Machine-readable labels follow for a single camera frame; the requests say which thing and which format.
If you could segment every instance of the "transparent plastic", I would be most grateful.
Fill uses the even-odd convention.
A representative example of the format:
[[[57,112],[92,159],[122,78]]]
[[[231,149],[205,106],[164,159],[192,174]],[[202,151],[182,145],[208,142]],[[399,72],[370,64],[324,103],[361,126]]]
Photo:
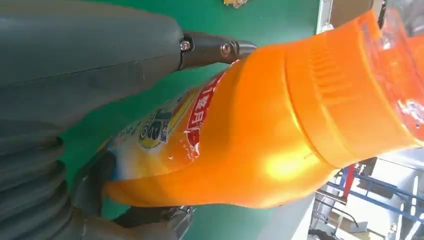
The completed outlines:
[[[365,32],[372,71],[404,126],[424,140],[424,6],[414,0],[387,2],[381,35]]]

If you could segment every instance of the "bottle label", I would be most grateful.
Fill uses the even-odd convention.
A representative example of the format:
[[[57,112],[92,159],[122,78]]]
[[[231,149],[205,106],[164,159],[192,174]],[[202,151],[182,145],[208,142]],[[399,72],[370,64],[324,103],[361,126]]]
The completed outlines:
[[[190,146],[195,149],[197,154],[199,154],[199,130],[205,121],[209,105],[214,96],[215,88],[220,82],[222,75],[223,73],[220,73],[200,90],[191,110],[190,117],[188,118],[188,125],[185,133],[187,134]]]
[[[113,180],[164,175],[193,163],[200,154],[200,129],[222,75],[166,102],[112,139],[107,148],[116,156]]]

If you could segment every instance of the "green surface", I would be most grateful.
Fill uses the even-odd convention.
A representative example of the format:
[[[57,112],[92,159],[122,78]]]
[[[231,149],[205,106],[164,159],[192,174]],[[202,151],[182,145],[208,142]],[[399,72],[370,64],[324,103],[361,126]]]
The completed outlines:
[[[99,2],[165,14],[176,19],[185,30],[227,35],[258,45],[290,42],[313,35],[319,6],[319,0],[251,0],[239,9],[224,6],[223,0]],[[67,179],[70,181],[73,178],[109,136],[188,87],[207,80],[224,67],[217,64],[172,74],[144,93],[92,112],[63,135],[66,151],[62,160],[67,165]],[[122,209],[122,206],[108,201],[103,213],[111,218],[121,213]],[[185,240],[253,240],[272,214],[272,209],[200,206]]]

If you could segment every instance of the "green table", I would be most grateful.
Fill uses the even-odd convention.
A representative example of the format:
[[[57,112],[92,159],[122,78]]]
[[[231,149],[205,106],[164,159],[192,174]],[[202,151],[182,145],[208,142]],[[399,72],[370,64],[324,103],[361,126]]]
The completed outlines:
[[[227,35],[258,45],[295,41],[315,33],[319,0],[250,0],[233,9],[223,0],[103,0],[176,19],[185,30]],[[155,107],[207,80],[225,66],[213,66],[174,73],[152,89],[109,104],[89,114],[63,138],[66,151],[62,160],[67,165],[71,182],[76,171],[95,153],[109,136]],[[112,218],[122,206],[108,202],[104,216]],[[273,209],[247,209],[236,206],[200,206],[185,240],[254,240],[273,214]]]

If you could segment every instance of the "orange bottle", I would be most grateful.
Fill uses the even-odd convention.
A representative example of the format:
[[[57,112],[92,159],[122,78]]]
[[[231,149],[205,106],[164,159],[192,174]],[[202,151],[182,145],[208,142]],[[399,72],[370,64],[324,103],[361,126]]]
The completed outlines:
[[[123,130],[104,191],[147,207],[268,208],[309,195],[340,168],[421,145],[421,50],[390,9],[383,30],[370,11],[261,47]]]

